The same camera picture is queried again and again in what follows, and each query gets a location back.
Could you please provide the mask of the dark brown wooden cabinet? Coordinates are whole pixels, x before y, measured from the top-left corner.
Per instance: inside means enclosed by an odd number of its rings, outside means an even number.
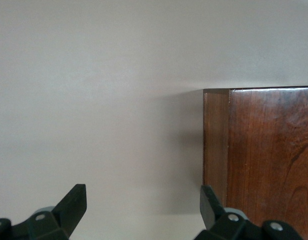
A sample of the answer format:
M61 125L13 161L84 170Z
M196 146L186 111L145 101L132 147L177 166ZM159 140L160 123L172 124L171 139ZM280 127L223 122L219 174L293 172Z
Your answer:
M308 240L308 86L205 89L203 183L254 224Z

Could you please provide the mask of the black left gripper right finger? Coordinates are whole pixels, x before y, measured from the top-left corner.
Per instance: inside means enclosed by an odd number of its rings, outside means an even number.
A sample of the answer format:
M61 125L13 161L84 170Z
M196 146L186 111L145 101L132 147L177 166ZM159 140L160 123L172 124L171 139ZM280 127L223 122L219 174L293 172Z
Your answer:
M283 221L266 220L259 227L242 211L223 207L210 185L200 188L200 213L205 229L194 240L303 240Z

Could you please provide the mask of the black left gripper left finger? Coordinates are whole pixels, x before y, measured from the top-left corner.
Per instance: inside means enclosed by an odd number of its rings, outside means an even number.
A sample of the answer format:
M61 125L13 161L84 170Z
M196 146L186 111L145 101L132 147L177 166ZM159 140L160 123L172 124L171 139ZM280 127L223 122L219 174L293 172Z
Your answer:
M0 218L0 240L70 240L86 210L86 185L76 184L55 207L42 208L22 223Z

